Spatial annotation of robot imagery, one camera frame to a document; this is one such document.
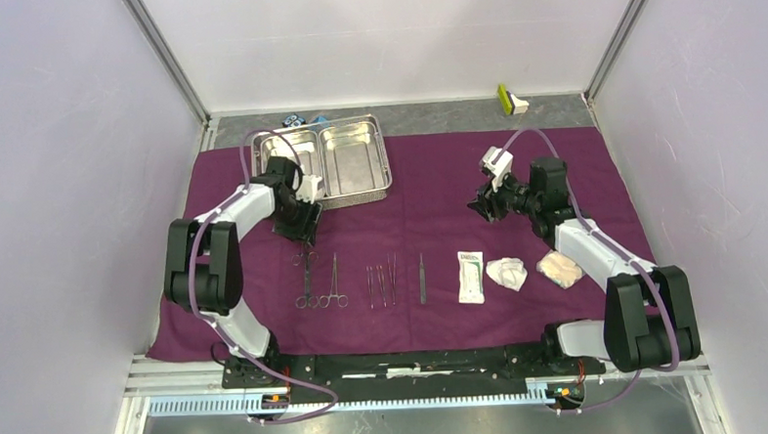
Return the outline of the steel surgical scissors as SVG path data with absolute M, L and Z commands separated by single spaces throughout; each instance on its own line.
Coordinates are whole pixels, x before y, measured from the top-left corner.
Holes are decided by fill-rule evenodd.
M 300 296 L 296 297 L 295 306 L 297 309 L 318 308 L 320 299 L 312 293 L 312 275 L 310 265 L 304 266 L 304 289 Z

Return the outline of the white gauze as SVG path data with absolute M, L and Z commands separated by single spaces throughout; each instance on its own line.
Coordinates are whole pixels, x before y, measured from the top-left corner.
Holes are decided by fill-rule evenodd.
M 489 261 L 486 273 L 497 285 L 514 291 L 519 291 L 528 278 L 524 262 L 515 257 Z

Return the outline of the white sterile packet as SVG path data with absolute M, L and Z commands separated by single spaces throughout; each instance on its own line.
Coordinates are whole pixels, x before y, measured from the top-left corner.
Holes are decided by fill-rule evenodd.
M 459 303 L 483 305 L 486 301 L 483 292 L 483 253 L 463 251 L 457 254 L 459 265 Z

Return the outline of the steel scalpel handle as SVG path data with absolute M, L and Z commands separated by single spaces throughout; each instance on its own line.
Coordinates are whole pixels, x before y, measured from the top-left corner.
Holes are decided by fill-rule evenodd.
M 424 256 L 422 253 L 419 254 L 418 273 L 419 273 L 420 304 L 425 305 L 427 304 L 426 272 L 425 272 Z
M 397 279 L 396 263 L 397 263 L 397 255 L 396 254 L 388 254 L 387 255 L 387 271 L 388 271 L 388 274 L 389 274 L 390 295 L 391 295 L 391 300 L 392 300 L 392 305 L 393 306 L 396 306 L 396 304 L 397 304 L 397 295 L 396 295 L 396 279 Z

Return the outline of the metal instrument tray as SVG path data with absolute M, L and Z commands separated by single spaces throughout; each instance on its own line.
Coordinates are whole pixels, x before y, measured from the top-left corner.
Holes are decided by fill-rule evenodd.
M 382 200 L 393 184 L 385 139 L 371 114 L 260 130 L 244 142 L 256 175 L 272 156 L 298 155 L 304 174 L 321 177 L 320 203 L 326 210 Z

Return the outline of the purple cloth wrap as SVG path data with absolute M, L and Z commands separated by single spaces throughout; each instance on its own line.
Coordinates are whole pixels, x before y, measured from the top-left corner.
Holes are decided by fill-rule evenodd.
M 530 162 L 557 152 L 583 213 L 614 241 L 639 257 L 653 251 L 605 142 L 593 128 L 550 129 L 513 139 L 508 132 L 447 133 L 387 139 L 393 182 L 373 203 L 324 212 L 317 228 L 319 259 L 310 268 L 312 293 L 330 289 L 332 256 L 338 256 L 339 291 L 346 308 L 297 309 L 304 269 L 291 257 L 298 247 L 272 231 L 270 221 L 242 241 L 244 299 L 273 333 L 283 353 L 356 354 L 483 348 L 532 342 L 549 324 L 599 320 L 605 294 L 590 278 L 569 289 L 535 268 L 548 246 L 528 219 L 511 214 L 490 223 L 467 207 L 485 182 L 479 163 L 491 146 L 506 146 L 514 173 L 526 180 Z M 459 303 L 457 254 L 483 253 L 483 305 Z M 424 256 L 427 304 L 420 304 L 419 254 Z M 387 255 L 396 254 L 397 304 L 392 305 Z M 497 285 L 489 261 L 515 257 L 528 278 L 519 291 Z M 386 275 L 387 306 L 376 266 Z M 369 308 L 365 267 L 372 267 L 374 309 Z

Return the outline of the beige gauze roll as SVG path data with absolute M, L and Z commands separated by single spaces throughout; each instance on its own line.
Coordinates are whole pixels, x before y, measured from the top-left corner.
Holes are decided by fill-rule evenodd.
M 571 288 L 585 276 L 585 272 L 575 261 L 555 250 L 543 256 L 535 268 L 563 289 Z

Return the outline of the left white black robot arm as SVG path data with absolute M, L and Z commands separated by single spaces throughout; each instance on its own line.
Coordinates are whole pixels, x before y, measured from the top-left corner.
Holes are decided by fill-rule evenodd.
M 275 234 L 304 246 L 315 243 L 323 207 L 323 178 L 299 162 L 272 157 L 264 172 L 219 204 L 192 219 L 175 219 L 167 230 L 163 294 L 207 323 L 258 385 L 282 376 L 281 357 L 270 351 L 271 330 L 243 298 L 240 243 L 263 220 Z

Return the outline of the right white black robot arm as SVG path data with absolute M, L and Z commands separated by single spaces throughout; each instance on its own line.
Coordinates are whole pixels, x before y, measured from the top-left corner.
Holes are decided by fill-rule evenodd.
M 490 222 L 509 213 L 529 218 L 538 237 L 606 293 L 603 319 L 546 326 L 539 349 L 543 366 L 565 373 L 588 357 L 609 361 L 620 371 L 668 371 L 695 360 L 702 342 L 685 272 L 638 257 L 585 217 L 563 159 L 535 159 L 525 182 L 511 165 L 509 153 L 489 152 L 481 161 L 487 182 L 468 207 Z

